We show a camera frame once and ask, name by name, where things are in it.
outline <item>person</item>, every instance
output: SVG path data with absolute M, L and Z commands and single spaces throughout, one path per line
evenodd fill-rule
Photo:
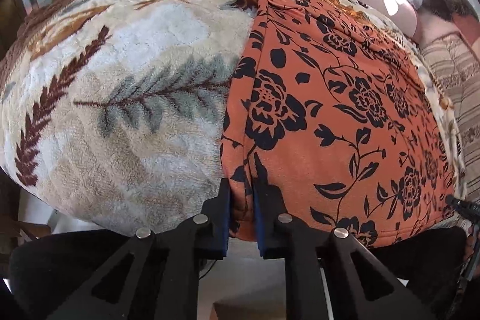
M 98 230 L 46 236 L 16 248 L 10 260 L 10 287 L 26 318 L 46 319 L 127 240 Z M 458 227 L 440 228 L 371 252 L 395 276 L 408 280 L 407 288 L 442 319 L 455 295 L 462 264 L 472 255 L 472 241 Z M 119 284 L 115 279 L 109 283 Z M 153 290 L 144 289 L 144 295 Z M 478 298 L 480 279 L 469 283 L 452 319 L 478 319 Z

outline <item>cable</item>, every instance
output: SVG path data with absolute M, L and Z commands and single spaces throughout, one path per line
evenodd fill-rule
M 202 275 L 198 280 L 200 281 L 203 277 L 205 277 L 212 269 L 213 269 L 213 266 L 215 265 L 215 263 L 217 262 L 217 260 L 215 260 L 212 265 L 210 266 L 210 268 L 206 271 L 206 273 L 204 275 Z

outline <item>striped fabric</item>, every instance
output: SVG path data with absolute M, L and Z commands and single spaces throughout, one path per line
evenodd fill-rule
M 463 143 L 467 199 L 480 198 L 480 62 L 458 33 L 422 50 L 426 64 L 452 99 Z

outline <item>orange floral fabric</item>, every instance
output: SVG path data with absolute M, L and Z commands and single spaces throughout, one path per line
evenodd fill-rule
M 407 53 L 330 0 L 259 0 L 221 144 L 232 234 L 254 239 L 252 178 L 310 226 L 367 247 L 442 219 L 452 172 Z

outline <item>metal rivet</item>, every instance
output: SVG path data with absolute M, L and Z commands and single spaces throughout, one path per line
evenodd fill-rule
M 278 215 L 278 221 L 280 221 L 281 223 L 291 223 L 292 220 L 293 217 L 288 213 L 282 213 Z
M 139 228 L 137 229 L 137 232 L 135 232 L 135 236 L 137 236 L 139 239 L 145 239 L 151 234 L 152 231 L 150 231 L 148 228 Z
M 208 216 L 198 214 L 193 218 L 195 224 L 205 224 L 208 221 Z
M 345 239 L 348 237 L 349 232 L 345 228 L 335 228 L 333 231 L 333 234 L 340 239 Z

